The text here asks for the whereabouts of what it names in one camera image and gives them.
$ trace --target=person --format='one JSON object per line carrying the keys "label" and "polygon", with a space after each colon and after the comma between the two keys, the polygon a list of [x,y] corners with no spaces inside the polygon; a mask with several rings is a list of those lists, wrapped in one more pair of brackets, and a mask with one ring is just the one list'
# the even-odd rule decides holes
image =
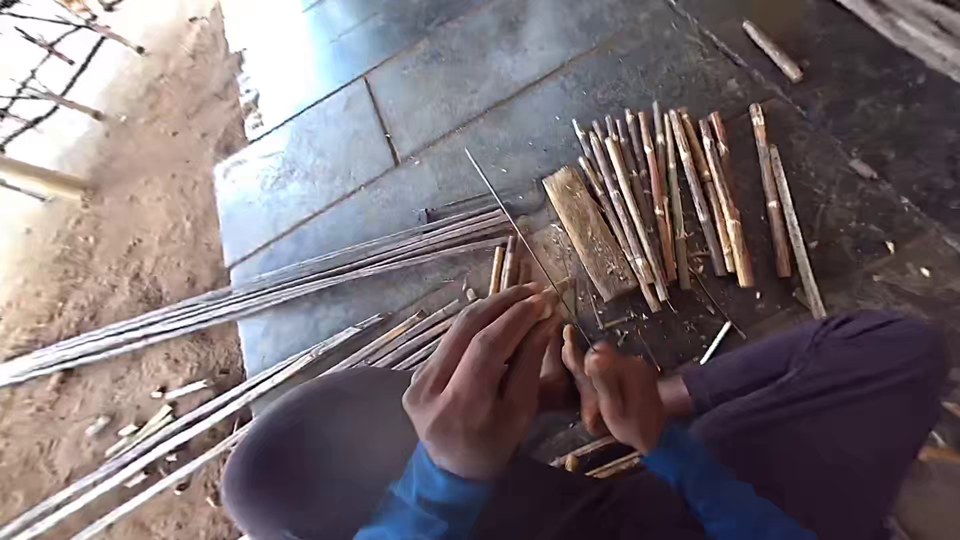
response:
{"label": "person", "polygon": [[[929,325],[830,317],[657,380],[561,339],[559,311],[553,290],[511,287],[467,307],[412,378],[355,368],[288,392],[228,461],[230,515],[253,539],[887,537],[939,414]],[[585,426],[640,470],[593,479],[517,452],[570,380]]]}

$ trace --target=blue long-sleeve shirt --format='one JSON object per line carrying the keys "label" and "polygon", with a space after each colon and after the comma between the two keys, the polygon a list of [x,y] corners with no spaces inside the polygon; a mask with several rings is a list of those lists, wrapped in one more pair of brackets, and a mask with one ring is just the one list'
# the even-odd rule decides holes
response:
{"label": "blue long-sleeve shirt", "polygon": [[[750,484],[736,480],[678,426],[663,430],[644,463],[683,497],[713,540],[816,538],[759,497]],[[441,469],[418,445],[403,476],[391,484],[370,523],[354,538],[465,539],[492,488],[492,482],[463,479]]]}

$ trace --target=dirt ground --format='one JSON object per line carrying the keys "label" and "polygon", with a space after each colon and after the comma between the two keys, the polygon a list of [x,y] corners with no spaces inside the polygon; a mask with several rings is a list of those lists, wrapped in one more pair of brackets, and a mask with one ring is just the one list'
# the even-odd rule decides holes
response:
{"label": "dirt ground", "polygon": [[[128,100],[126,118],[110,119],[106,137],[83,141],[84,152],[97,157],[90,174],[97,187],[89,201],[49,203],[38,213],[41,219],[20,231],[21,249],[8,256],[18,277],[0,285],[0,357],[228,282],[212,170],[246,139],[238,60],[228,53],[219,9],[206,19],[184,21],[184,35],[168,50],[152,51],[151,62],[140,85],[145,90],[122,98]],[[142,424],[159,408],[151,391],[202,378],[220,388],[242,379],[232,324],[85,366],[59,381],[0,389],[0,522],[100,464],[117,430]],[[84,430],[101,414],[112,422],[87,438]],[[195,441],[180,453],[180,463],[230,429],[220,426]],[[216,499],[222,465],[206,466],[180,496],[156,496],[107,537],[235,539],[240,533]],[[90,523],[159,478],[159,471],[150,476],[136,488],[104,496],[51,537]]]}

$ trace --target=dark purple pants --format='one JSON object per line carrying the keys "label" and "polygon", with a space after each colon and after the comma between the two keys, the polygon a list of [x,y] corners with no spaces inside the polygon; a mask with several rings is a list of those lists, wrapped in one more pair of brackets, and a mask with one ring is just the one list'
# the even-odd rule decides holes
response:
{"label": "dark purple pants", "polygon": [[[883,537],[883,519],[939,414],[941,336],[886,312],[831,317],[684,375],[691,432],[738,479],[822,539]],[[348,370],[259,417],[229,459],[227,508],[252,538],[350,538],[417,444],[409,372]],[[703,538],[653,475],[598,480],[518,457],[477,538]]]}

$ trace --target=wooden board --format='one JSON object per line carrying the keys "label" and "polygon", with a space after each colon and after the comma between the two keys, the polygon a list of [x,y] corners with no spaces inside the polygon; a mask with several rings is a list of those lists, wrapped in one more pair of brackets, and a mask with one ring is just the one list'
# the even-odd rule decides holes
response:
{"label": "wooden board", "polygon": [[634,290],[637,282],[630,264],[577,171],[565,166],[543,179],[543,185],[604,301]]}

